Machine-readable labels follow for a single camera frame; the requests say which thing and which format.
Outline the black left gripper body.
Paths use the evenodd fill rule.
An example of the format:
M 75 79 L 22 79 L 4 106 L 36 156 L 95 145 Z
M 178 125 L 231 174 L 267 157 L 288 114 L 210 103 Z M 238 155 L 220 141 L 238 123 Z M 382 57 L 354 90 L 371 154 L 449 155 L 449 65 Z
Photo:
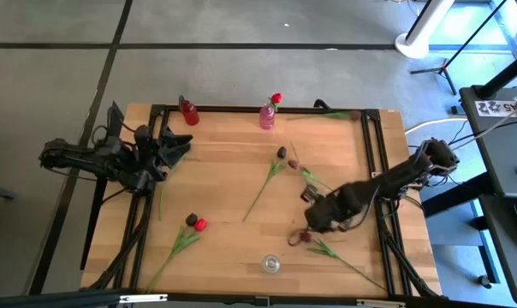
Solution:
M 134 141 L 137 145 L 137 164 L 148 172 L 163 172 L 166 165 L 167 147 L 162 139 L 154 139 L 146 125 L 136 128 Z

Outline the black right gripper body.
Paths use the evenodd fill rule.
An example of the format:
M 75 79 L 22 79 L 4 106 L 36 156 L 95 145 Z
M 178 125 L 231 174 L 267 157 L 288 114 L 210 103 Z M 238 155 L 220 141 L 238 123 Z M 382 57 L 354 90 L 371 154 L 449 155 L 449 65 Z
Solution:
M 341 186 L 318 197 L 306 209 L 307 227 L 321 232 L 345 232 L 352 218 L 364 209 L 352 186 Z

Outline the dark maroon artificial tulip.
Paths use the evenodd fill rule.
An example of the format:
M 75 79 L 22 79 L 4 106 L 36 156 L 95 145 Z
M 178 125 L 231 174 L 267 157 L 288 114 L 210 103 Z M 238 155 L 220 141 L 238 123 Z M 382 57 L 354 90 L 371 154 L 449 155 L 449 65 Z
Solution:
M 301 165 L 298 161 L 288 160 L 288 166 L 291 169 L 296 170 L 303 177 L 306 184 L 319 184 L 320 186 L 323 186 L 326 189 L 331 190 L 331 187 L 329 187 L 326 183 L 321 181 L 315 174 L 313 174 L 309 169 Z
M 309 247 L 306 248 L 308 251 L 314 252 L 314 253 L 317 253 L 317 254 L 329 257 L 329 258 L 333 258 L 333 259 L 341 262 L 342 264 L 344 264 L 349 269 L 353 270 L 355 273 L 360 275 L 362 278 L 364 278 L 365 280 L 367 280 L 371 284 L 375 285 L 376 287 L 379 287 L 380 289 L 382 289 L 384 291 L 386 290 L 386 287 L 380 285 L 379 283 L 374 281 L 371 277 L 366 275 L 363 271 L 357 269 L 352 264 L 350 264 L 349 262 L 347 262 L 346 260 L 341 258 L 331 248 L 329 248 L 321 239 L 313 238 L 311 233 L 309 233 L 307 231 L 300 232 L 299 233 L 299 239 L 300 239 L 301 242 L 305 242 L 305 243 L 308 243 L 308 244 L 311 244 L 311 243 L 314 244 L 314 246 L 309 246 Z
M 173 259 L 188 246 L 199 240 L 198 232 L 194 229 L 195 224 L 198 221 L 198 216 L 191 213 L 185 220 L 186 226 L 180 227 L 179 232 L 175 238 L 169 256 L 163 262 L 163 264 L 156 271 L 152 279 L 149 281 L 145 288 L 146 293 L 150 293 L 152 289 L 158 284 L 163 272 L 166 267 L 173 261 Z
M 158 220 L 160 222 L 163 220 L 163 192 L 164 192 L 166 185 L 168 184 L 169 179 L 171 178 L 171 176 L 173 175 L 175 170 L 176 170 L 176 166 L 174 166 L 173 168 L 170 168 L 168 171 L 168 174 L 166 175 L 166 179 L 161 183 L 160 194 L 159 194 L 159 204 L 158 204 Z
M 259 199 L 260 199 L 262 193 L 264 192 L 266 186 L 268 185 L 268 183 L 276 175 L 278 175 L 281 171 L 283 171 L 284 168 L 286 167 L 286 163 L 285 163 L 286 156 L 287 156 L 287 148 L 284 146 L 281 146 L 276 152 L 276 158 L 271 161 L 268 174 L 264 179 L 264 183 L 261 186 L 261 188 L 259 189 L 258 194 L 255 197 L 255 199 L 253 200 L 251 206 L 247 210 L 247 213 L 244 215 L 244 217 L 242 219 L 243 222 L 245 222 L 247 220 L 247 218 L 249 217 L 249 215 L 251 214 L 253 208 L 255 207 L 256 203 L 259 201 Z

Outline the red ribbed glass vase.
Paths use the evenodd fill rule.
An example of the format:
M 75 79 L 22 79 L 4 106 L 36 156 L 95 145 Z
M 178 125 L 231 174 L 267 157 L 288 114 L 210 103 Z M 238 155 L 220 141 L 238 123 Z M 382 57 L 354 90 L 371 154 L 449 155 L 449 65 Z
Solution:
M 199 123 L 199 114 L 197 108 L 190 101 L 186 100 L 182 95 L 179 96 L 179 109 L 187 125 L 195 126 Z

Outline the clear ribbed glass vase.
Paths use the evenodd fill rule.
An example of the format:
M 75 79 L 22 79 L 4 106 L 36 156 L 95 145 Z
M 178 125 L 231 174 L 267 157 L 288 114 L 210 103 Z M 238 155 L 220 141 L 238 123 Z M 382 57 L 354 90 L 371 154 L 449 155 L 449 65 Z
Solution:
M 281 261 L 278 256 L 274 254 L 266 255 L 262 260 L 262 269 L 264 273 L 275 274 L 281 268 Z

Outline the pink ribbed glass vase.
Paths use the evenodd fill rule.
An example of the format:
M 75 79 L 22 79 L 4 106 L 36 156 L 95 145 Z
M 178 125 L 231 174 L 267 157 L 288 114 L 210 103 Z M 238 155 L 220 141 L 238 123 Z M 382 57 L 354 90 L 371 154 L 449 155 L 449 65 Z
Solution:
M 258 124 L 264 130 L 270 130 L 275 125 L 276 110 L 271 105 L 264 105 L 259 111 Z

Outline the black side desk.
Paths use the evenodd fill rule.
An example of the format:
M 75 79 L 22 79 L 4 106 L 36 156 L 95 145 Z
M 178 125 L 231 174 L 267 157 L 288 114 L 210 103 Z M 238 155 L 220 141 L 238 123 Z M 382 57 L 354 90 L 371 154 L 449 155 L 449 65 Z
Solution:
M 477 145 L 493 187 L 479 203 L 517 303 L 517 117 L 478 139 Z

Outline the black tripod stand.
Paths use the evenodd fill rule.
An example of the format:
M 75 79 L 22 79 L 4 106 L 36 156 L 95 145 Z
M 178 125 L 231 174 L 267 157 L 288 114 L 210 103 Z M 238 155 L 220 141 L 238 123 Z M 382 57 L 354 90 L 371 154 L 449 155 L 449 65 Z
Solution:
M 455 96 L 457 94 L 455 84 L 452 81 L 448 67 L 452 64 L 452 62 L 456 59 L 456 57 L 471 43 L 472 40 L 475 39 L 475 37 L 478 35 L 478 33 L 486 26 L 486 24 L 495 16 L 495 14 L 502 8 L 502 6 L 507 2 L 508 0 L 502 0 L 493 10 L 492 12 L 485 18 L 485 20 L 480 24 L 480 26 L 470 35 L 470 37 L 465 41 L 464 44 L 461 45 L 461 47 L 449 58 L 444 59 L 443 63 L 438 68 L 428 68 L 428 69 L 420 69 L 420 70 L 414 70 L 411 71 L 410 74 L 437 74 L 442 76 L 448 83 L 449 89 L 452 92 L 452 94 Z

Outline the white stand base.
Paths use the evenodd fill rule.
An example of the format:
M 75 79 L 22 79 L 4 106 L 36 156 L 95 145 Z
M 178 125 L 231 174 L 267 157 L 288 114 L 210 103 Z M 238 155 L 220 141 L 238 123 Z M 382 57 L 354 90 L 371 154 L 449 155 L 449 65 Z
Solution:
M 427 0 L 409 32 L 395 38 L 395 48 L 408 58 L 420 59 L 427 56 L 431 35 L 454 2 L 455 0 Z

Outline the white printed label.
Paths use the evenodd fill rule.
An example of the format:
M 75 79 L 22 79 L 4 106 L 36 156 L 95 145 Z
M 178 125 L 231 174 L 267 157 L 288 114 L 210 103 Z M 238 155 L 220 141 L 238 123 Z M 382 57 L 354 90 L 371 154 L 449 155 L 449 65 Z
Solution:
M 475 101 L 475 109 L 482 117 L 505 117 L 517 109 L 517 101 Z

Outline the black slanted pole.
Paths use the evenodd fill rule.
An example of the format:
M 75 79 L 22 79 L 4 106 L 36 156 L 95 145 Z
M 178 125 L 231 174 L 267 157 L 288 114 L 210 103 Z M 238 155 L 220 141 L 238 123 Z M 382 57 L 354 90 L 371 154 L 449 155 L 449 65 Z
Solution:
M 517 77 L 517 59 L 510 63 L 503 71 L 493 77 L 485 85 L 473 86 L 475 94 L 479 98 L 493 98 L 510 81 Z

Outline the black aluminium table frame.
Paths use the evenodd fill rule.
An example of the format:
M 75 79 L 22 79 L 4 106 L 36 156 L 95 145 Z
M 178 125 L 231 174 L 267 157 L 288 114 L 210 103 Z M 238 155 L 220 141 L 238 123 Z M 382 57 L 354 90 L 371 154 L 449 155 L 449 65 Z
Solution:
M 313 244 L 288 245 L 288 235 L 306 222 L 300 199 L 305 183 L 292 169 L 268 183 L 242 221 L 280 146 L 329 187 L 367 179 L 404 161 L 407 141 L 398 110 L 369 110 L 362 121 L 341 121 L 320 109 L 285 108 L 271 130 L 260 128 L 255 107 L 202 106 L 199 117 L 199 124 L 189 126 L 180 113 L 169 113 L 175 133 L 193 136 L 192 149 L 164 189 L 161 222 L 161 185 L 154 195 L 140 290 L 145 291 L 194 213 L 207 221 L 205 230 L 166 267 L 151 293 L 385 299 L 385 264 L 391 267 L 393 289 L 402 292 L 399 266 L 382 253 L 375 216 L 350 232 L 326 234 L 323 241 L 385 291 L 341 262 L 308 251 Z M 262 269 L 269 254 L 281 261 L 278 273 Z

